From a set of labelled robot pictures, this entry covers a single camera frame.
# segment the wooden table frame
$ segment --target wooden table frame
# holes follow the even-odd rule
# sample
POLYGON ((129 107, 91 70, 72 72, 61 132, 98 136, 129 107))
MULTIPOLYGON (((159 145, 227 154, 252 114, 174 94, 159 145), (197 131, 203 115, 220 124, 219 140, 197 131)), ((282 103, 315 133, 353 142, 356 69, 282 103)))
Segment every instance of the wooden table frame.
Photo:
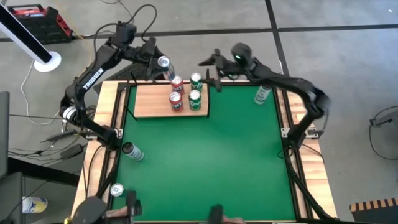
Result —
MULTIPOLYGON (((168 81, 157 81, 157 84, 167 84, 168 81)), ((137 81, 138 85, 153 85, 152 82, 137 81)), ((224 85, 251 85, 248 81, 223 81, 224 85)), ((103 82, 101 93, 99 95, 97 109, 94 121, 100 125, 107 125, 110 127, 121 129, 124 126, 124 119, 127 111, 125 105, 129 99, 129 85, 135 85, 135 83, 127 83, 127 81, 106 81, 103 82)), ((285 100, 282 97, 281 91, 274 91, 275 106, 277 108, 278 122, 281 128, 289 127, 289 115, 286 109, 291 110, 291 119, 297 124, 307 112, 303 107, 301 98, 295 94, 288 94, 290 107, 285 107, 285 100)), ((305 140, 304 144, 316 149, 320 152, 319 144, 317 140, 305 140)), ((105 147, 101 147, 98 152, 94 155, 97 148, 100 147, 100 143, 97 141, 90 141, 87 146, 85 161, 83 169, 86 172, 86 178, 88 177, 88 169, 90 162, 91 174, 90 184, 88 186, 88 195, 95 195, 98 187, 102 184, 109 174, 116 153, 114 151, 106 150, 105 147)), ((325 166, 319 155, 316 155, 312 151, 309 151, 305 146, 297 151, 294 156, 289 158, 292 161, 293 167, 297 173, 300 174, 300 178, 305 177, 305 183, 307 189, 311 192, 315 200, 323 207, 323 209, 331 216, 336 217, 335 206, 331 197, 328 179, 326 176, 325 166)), ((84 184, 83 170, 80 175, 79 185, 76 191, 75 203, 73 204, 72 216, 79 204, 85 199, 85 184, 84 184)), ((290 191, 292 193, 293 206, 295 210, 296 218, 311 218, 313 217, 313 211, 306 206, 305 199, 289 176, 290 191)), ((103 200, 108 202, 109 190, 106 190, 103 195, 103 200)))

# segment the table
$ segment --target table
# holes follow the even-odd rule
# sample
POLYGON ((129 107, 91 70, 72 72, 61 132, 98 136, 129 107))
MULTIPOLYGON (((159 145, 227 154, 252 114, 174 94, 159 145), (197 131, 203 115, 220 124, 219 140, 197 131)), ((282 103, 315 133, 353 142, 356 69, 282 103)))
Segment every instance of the table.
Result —
MULTIPOLYGON (((145 81, 138 84, 151 85, 145 81)), ((116 178, 116 182, 136 190, 142 201, 144 214, 137 221, 202 221, 210 205, 216 203, 224 205, 227 215, 249 221, 295 220, 294 198, 300 216, 308 216, 298 188, 295 194, 289 186, 284 160, 277 157, 282 149, 280 123, 287 121, 284 110, 277 112, 277 104, 283 109, 283 101, 270 95, 264 105, 256 105, 252 98, 257 89, 248 82, 225 82, 221 93, 210 88, 209 118, 135 120, 124 109, 126 105, 134 111, 135 85, 103 83, 95 121, 123 126, 123 142, 137 144, 146 154, 140 162, 121 155, 116 178)), ((305 114, 301 99, 289 95, 289 100, 298 122, 305 114)), ((316 140, 306 140, 305 144, 320 150, 316 140)), ((115 157, 114 152, 101 148, 93 158, 98 147, 98 142, 90 142, 85 157, 86 172, 93 159, 89 195, 96 193, 115 157)), ((322 159, 305 147, 300 151, 309 191, 326 212, 336 216, 322 159)), ((85 198, 83 182, 81 175, 72 214, 85 198)), ((108 196, 107 190, 103 199, 109 208, 124 206, 123 198, 108 196)))

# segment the white base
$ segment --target white base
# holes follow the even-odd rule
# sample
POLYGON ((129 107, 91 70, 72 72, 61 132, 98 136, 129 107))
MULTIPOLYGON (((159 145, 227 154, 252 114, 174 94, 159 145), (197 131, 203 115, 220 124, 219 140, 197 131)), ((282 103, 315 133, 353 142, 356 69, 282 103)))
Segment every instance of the white base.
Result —
POLYGON ((35 61, 34 65, 39 72, 49 72, 58 67, 61 64, 61 55, 56 52, 49 52, 51 60, 45 64, 35 61))

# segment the person's hand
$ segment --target person's hand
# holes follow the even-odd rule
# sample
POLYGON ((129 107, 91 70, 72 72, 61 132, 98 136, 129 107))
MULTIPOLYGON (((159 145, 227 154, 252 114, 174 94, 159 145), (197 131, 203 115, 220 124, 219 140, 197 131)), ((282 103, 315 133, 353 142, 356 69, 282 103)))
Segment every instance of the person's hand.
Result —
POLYGON ((242 218, 228 218, 223 215, 223 223, 224 224, 245 224, 242 218))
POLYGON ((109 210, 109 211, 106 211, 106 213, 105 213, 105 217, 107 217, 107 218, 126 217, 126 216, 127 216, 127 206, 120 208, 120 209, 109 210))

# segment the red soda can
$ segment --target red soda can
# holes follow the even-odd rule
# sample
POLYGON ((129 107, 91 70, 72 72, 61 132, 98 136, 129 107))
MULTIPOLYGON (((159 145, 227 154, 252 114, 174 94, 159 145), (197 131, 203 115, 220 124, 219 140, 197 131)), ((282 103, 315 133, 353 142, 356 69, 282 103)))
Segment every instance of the red soda can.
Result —
POLYGON ((179 92, 181 95, 184 94, 184 82, 182 81, 181 76, 176 75, 171 83, 173 91, 179 92))
POLYGON ((181 97, 180 93, 172 92, 170 94, 169 100, 172 105, 172 109, 174 111, 182 111, 184 109, 183 104, 182 104, 182 97, 181 97))

